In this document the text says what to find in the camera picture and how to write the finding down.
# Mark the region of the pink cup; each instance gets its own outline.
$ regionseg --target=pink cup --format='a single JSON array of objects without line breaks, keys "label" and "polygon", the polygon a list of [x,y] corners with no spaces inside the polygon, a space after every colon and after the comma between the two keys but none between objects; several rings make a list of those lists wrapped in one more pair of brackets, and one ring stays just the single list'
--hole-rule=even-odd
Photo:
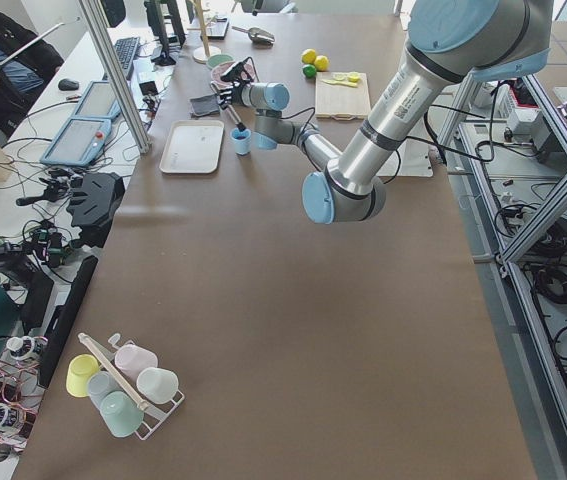
[{"label": "pink cup", "polygon": [[138,345],[123,345],[114,356],[114,364],[127,378],[136,382],[139,374],[149,367],[158,367],[159,359]]}]

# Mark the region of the white cup rack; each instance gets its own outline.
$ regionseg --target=white cup rack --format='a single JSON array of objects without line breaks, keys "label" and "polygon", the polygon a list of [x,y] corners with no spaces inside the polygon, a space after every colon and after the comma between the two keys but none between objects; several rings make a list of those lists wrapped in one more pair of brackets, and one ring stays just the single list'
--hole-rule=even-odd
[{"label": "white cup rack", "polygon": [[[135,432],[136,436],[141,440],[147,440],[156,430],[158,430],[163,422],[165,422],[165,420],[167,420],[167,418],[172,415],[172,413],[174,413],[179,405],[183,403],[183,400],[185,400],[185,395],[183,394],[183,392],[181,392],[181,390],[178,390],[173,399],[171,399],[166,404],[161,405],[162,408],[159,408],[157,405],[143,398],[141,394],[137,392],[132,385],[130,385],[130,383],[125,379],[121,372],[119,372],[118,369],[114,365],[112,365],[115,351],[120,348],[120,346],[118,345],[118,342],[121,339],[120,334],[115,333],[108,340],[110,346],[114,348],[114,352],[108,350],[85,333],[79,333],[78,337],[79,341],[83,345],[85,345],[90,353],[96,357],[103,368],[107,370],[110,375],[112,375],[114,380],[116,380],[116,383],[119,384],[123,391],[134,401],[134,403],[136,403],[137,408],[145,414],[143,423],[141,423],[141,426]],[[124,345],[133,343],[134,342],[132,342],[131,340],[128,340],[124,343]]]}]

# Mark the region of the light blue joint cap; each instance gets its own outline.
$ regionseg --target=light blue joint cap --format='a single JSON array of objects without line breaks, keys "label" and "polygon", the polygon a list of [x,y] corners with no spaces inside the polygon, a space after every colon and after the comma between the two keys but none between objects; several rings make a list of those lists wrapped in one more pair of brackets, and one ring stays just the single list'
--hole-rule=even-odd
[{"label": "light blue joint cap", "polygon": [[314,223],[329,224],[334,221],[334,199],[324,173],[314,172],[305,177],[303,207]]},{"label": "light blue joint cap", "polygon": [[482,70],[474,69],[471,74],[477,82],[492,82],[495,80],[508,80],[515,77],[524,77],[538,72],[547,64],[550,49],[535,53],[529,57],[513,62],[496,65]]},{"label": "light blue joint cap", "polygon": [[261,150],[276,150],[276,147],[278,146],[278,143],[270,137],[266,137],[262,133],[255,133],[254,138],[256,139],[256,147]]},{"label": "light blue joint cap", "polygon": [[279,112],[285,110],[290,103],[290,92],[282,83],[268,83],[263,96],[270,108]]},{"label": "light blue joint cap", "polygon": [[492,19],[500,0],[420,0],[412,9],[410,42],[424,53],[467,43]]}]

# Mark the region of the white tray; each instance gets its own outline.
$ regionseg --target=white tray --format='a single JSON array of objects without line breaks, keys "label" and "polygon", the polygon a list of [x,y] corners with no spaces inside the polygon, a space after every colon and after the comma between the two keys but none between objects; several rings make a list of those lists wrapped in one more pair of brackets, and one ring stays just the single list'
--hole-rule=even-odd
[{"label": "white tray", "polygon": [[167,137],[159,169],[163,173],[212,173],[219,164],[223,122],[174,122]]}]

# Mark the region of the keyboard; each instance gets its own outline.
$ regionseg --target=keyboard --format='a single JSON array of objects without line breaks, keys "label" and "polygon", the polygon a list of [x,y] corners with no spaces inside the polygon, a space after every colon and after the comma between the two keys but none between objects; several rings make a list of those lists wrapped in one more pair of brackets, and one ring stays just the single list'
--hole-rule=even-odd
[{"label": "keyboard", "polygon": [[132,67],[134,66],[132,60],[134,60],[136,56],[136,51],[139,49],[140,43],[140,37],[127,37],[119,38],[114,44],[114,51],[116,52],[116,56],[119,57],[123,74],[127,80],[132,76]]}]

